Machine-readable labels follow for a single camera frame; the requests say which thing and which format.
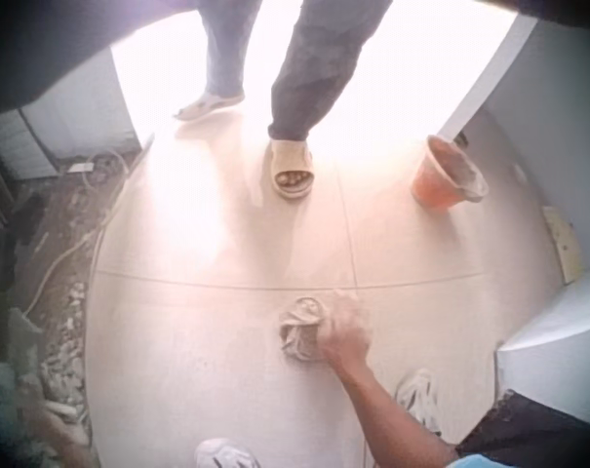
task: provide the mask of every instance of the dark trousers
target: dark trousers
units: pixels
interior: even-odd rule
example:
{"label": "dark trousers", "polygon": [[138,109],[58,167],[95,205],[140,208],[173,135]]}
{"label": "dark trousers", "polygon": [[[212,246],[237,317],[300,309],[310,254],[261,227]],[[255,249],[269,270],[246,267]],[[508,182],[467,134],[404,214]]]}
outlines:
{"label": "dark trousers", "polygon": [[[224,98],[243,91],[245,54],[261,0],[205,0],[207,91]],[[304,0],[272,89],[274,139],[305,140],[349,82],[362,46],[392,0]]]}

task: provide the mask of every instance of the white sneaker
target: white sneaker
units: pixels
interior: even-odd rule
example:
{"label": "white sneaker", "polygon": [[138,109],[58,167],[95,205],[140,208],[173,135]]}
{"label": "white sneaker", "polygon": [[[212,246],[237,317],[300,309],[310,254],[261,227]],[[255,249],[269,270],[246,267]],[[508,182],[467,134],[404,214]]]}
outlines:
{"label": "white sneaker", "polygon": [[195,450],[197,468],[261,468],[246,448],[227,439],[209,439]]}
{"label": "white sneaker", "polygon": [[211,95],[208,92],[204,92],[199,99],[192,104],[187,105],[183,109],[174,115],[174,117],[183,122],[189,122],[191,120],[198,119],[204,115],[210,114],[213,110],[221,109],[223,107],[230,107],[242,102],[245,99],[245,95],[241,94],[235,97],[220,97],[217,95]]}
{"label": "white sneaker", "polygon": [[429,370],[420,369],[406,375],[396,388],[394,400],[430,432],[442,435],[438,423],[438,388]]}

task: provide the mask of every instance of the forearm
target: forearm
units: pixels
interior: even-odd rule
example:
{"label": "forearm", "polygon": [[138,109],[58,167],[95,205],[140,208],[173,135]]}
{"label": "forearm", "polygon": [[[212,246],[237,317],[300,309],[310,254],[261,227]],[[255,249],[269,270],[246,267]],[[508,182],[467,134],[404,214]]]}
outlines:
{"label": "forearm", "polygon": [[368,367],[338,376],[381,467],[443,467],[457,459],[450,446],[396,404]]}

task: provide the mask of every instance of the sandal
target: sandal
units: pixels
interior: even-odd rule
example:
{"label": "sandal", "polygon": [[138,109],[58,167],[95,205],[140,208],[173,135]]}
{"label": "sandal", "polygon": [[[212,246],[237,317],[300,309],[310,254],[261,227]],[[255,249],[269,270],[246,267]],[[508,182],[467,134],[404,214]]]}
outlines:
{"label": "sandal", "polygon": [[190,122],[191,120],[196,120],[204,115],[210,114],[213,110],[236,105],[244,99],[244,94],[235,97],[220,97],[205,92],[195,102],[180,109],[174,117],[182,122]]}
{"label": "sandal", "polygon": [[[289,199],[301,198],[310,193],[314,183],[314,167],[307,143],[273,139],[271,152],[271,181],[277,193]],[[296,178],[294,184],[283,184],[281,179],[288,180],[292,176]]]}

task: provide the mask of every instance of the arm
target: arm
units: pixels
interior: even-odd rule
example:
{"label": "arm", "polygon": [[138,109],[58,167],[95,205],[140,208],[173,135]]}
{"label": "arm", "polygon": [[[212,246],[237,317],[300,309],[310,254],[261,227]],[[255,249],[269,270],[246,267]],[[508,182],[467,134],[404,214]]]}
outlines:
{"label": "arm", "polygon": [[397,405],[374,378],[366,363],[370,339],[357,300],[340,293],[334,298],[318,345],[349,395],[381,467],[444,467],[457,460],[454,449]]}

